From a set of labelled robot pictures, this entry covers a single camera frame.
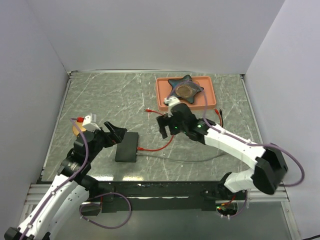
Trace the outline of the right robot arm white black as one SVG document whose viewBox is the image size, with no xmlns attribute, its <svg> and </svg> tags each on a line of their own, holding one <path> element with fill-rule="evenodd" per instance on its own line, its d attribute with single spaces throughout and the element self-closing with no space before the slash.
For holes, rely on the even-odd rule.
<svg viewBox="0 0 320 240">
<path fill-rule="evenodd" d="M 277 145 L 254 143 L 205 117 L 197 118 L 184 103 L 170 107 L 168 113 L 156 120 L 164 139 L 168 135 L 183 133 L 192 141 L 217 148 L 249 167 L 248 170 L 228 172 L 223 176 L 218 186 L 218 193 L 223 199 L 228 200 L 237 192 L 252 188 L 273 195 L 288 171 Z"/>
</svg>

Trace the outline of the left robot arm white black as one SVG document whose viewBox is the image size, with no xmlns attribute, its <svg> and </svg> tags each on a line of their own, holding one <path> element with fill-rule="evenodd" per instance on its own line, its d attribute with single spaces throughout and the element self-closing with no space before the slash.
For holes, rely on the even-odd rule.
<svg viewBox="0 0 320 240">
<path fill-rule="evenodd" d="M 18 227 L 8 228 L 6 240 L 52 240 L 75 209 L 98 197 L 99 182 L 88 175 L 91 162 L 104 148 L 121 143 L 127 132 L 108 121 L 104 125 L 108 132 L 91 123 L 78 133 L 47 192 Z"/>
</svg>

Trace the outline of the black network switch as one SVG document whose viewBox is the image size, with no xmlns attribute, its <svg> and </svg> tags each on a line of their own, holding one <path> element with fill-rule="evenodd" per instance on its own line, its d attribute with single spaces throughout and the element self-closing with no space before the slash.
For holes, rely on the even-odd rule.
<svg viewBox="0 0 320 240">
<path fill-rule="evenodd" d="M 115 162 L 135 163 L 137 161 L 139 134 L 137 132 L 126 132 L 121 143 L 117 144 Z"/>
</svg>

